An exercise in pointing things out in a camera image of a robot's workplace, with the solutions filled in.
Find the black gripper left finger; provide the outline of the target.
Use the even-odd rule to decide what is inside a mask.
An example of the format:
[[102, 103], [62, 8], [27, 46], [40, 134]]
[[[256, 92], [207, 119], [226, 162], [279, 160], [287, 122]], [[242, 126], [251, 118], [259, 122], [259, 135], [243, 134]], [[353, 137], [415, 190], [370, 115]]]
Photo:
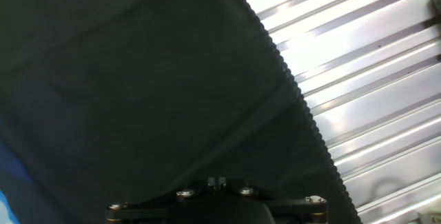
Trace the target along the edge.
[[114, 203], [105, 210], [105, 222], [135, 224], [162, 221], [177, 203], [193, 199], [203, 193], [207, 193], [207, 180], [195, 180], [177, 190], [142, 203]]

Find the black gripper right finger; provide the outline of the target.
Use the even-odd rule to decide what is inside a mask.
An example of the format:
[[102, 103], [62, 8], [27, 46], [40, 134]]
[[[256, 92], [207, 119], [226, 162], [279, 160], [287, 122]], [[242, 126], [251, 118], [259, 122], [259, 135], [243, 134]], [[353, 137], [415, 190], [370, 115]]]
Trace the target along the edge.
[[321, 196], [289, 198], [248, 184], [242, 179], [226, 179], [225, 192], [263, 203], [277, 223], [327, 223], [327, 200]]

